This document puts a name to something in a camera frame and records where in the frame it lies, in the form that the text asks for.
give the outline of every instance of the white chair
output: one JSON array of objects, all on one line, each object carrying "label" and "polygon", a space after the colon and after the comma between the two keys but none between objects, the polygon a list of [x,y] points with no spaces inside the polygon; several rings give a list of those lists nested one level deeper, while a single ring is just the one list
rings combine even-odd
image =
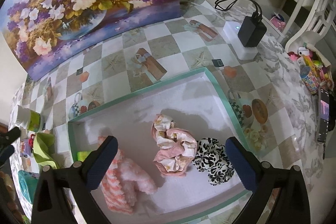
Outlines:
[{"label": "white chair", "polygon": [[315,0],[302,28],[286,43],[286,52],[296,52],[302,42],[315,45],[329,30],[336,15],[336,0]]}]

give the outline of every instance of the scrunchie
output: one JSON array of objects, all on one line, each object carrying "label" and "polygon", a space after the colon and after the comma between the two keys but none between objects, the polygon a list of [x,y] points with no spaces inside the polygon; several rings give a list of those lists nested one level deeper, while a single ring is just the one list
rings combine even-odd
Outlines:
[{"label": "scrunchie", "polygon": [[206,170],[209,173],[208,181],[213,186],[227,182],[235,171],[225,154],[225,146],[212,138],[197,141],[197,152],[192,163],[199,172]]}]

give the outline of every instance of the tablecloth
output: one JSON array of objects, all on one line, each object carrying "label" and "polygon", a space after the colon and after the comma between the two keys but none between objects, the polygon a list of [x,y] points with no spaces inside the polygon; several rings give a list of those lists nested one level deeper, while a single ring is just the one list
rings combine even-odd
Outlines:
[{"label": "tablecloth", "polygon": [[[242,22],[251,12],[246,8],[233,7],[220,13],[222,20],[214,15],[215,10],[205,0],[181,4],[181,18],[140,27],[108,40],[73,56],[53,69],[37,82],[28,76],[16,92],[12,107],[20,104],[41,112],[46,120],[46,129],[55,135],[55,151],[52,155],[61,167],[72,164],[68,141],[68,113],[81,94],[83,100],[104,104],[152,84],[143,71],[135,70],[133,58],[139,48],[144,48],[167,72],[165,80],[200,67],[207,67],[216,77],[224,93],[230,90],[250,94],[267,106],[268,119],[258,134],[245,130],[260,160],[269,161],[277,168],[298,165],[303,170],[308,192],[323,170],[323,147],[315,142],[315,111],[311,95],[301,81],[298,64],[291,61],[276,39],[266,33],[258,45],[258,54],[253,60],[239,60],[229,41],[223,37],[225,21]],[[219,33],[208,39],[194,31],[199,22]],[[212,59],[221,59],[224,67],[216,68]],[[54,96],[45,102],[43,87],[51,79]],[[14,126],[12,116],[9,127]],[[20,157],[19,141],[14,143],[16,152],[10,158],[13,180],[24,212],[31,218],[32,206],[20,193],[17,172],[29,170],[27,159]],[[189,222],[230,223],[238,215],[249,195],[231,205]],[[267,218],[266,208],[263,218]]]}]

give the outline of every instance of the phone screen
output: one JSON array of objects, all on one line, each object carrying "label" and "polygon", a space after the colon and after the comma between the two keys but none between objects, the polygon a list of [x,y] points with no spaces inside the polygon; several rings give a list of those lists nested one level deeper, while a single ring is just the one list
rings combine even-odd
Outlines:
[{"label": "phone screen", "polygon": [[325,142],[328,133],[329,120],[329,94],[321,89],[320,97],[320,130],[318,132],[318,141]]}]

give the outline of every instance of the flower painting canvas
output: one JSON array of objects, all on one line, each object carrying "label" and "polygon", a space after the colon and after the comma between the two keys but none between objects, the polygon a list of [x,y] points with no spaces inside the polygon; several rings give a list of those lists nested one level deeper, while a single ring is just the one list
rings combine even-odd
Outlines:
[{"label": "flower painting canvas", "polygon": [[33,78],[127,30],[180,17],[179,0],[5,0],[1,31]]}]

